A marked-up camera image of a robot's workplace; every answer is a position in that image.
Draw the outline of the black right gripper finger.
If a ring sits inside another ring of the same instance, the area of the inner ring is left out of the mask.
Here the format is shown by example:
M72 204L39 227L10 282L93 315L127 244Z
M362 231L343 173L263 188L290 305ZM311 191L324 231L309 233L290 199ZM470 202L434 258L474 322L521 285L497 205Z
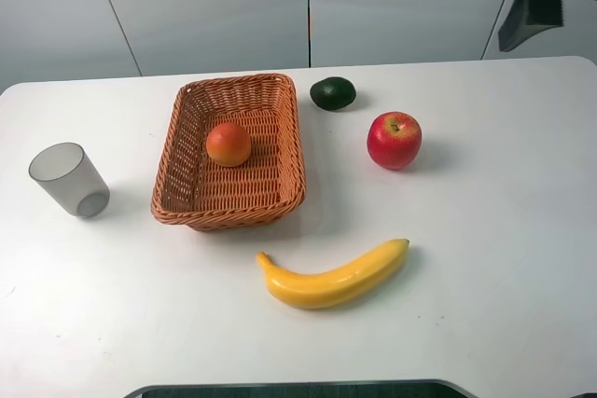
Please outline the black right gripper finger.
M562 0L515 0L498 32L499 51L510 52L537 34L562 27Z

